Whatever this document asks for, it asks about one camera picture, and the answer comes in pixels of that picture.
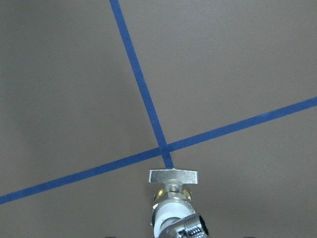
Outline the white brass PPR valve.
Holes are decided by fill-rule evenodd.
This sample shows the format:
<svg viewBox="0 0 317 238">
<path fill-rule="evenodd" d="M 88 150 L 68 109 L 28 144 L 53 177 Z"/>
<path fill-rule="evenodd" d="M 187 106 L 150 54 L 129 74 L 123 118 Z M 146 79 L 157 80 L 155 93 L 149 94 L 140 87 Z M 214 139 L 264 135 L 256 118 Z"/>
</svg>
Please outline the white brass PPR valve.
<svg viewBox="0 0 317 238">
<path fill-rule="evenodd" d="M 150 183 L 159 183 L 160 188 L 154 195 L 152 223 L 154 237 L 172 222 L 196 213 L 192 203 L 192 193 L 186 186 L 198 184 L 199 174 L 194 170 L 151 169 Z"/>
</svg>

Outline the chrome threaded pipe fitting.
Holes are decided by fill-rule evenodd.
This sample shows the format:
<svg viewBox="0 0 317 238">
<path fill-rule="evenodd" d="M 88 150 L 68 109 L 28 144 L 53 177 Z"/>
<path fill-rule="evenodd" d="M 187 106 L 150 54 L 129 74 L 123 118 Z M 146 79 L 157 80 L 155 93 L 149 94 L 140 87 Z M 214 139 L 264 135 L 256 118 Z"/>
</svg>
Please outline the chrome threaded pipe fitting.
<svg viewBox="0 0 317 238">
<path fill-rule="evenodd" d="M 205 221 L 199 214 L 178 219 L 164 228 L 159 238 L 209 238 Z"/>
</svg>

